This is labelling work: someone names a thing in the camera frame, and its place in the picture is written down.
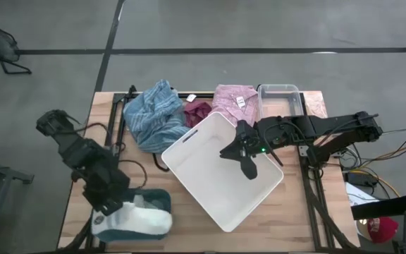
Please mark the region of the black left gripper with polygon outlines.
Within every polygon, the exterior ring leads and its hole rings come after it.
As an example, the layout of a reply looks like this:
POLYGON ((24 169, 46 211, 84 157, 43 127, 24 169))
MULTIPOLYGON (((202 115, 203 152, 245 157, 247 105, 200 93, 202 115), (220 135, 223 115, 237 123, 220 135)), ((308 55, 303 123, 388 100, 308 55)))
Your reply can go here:
POLYGON ((130 178, 120 170, 87 169, 84 173, 83 196, 97 212, 109 216, 123 206, 130 178))

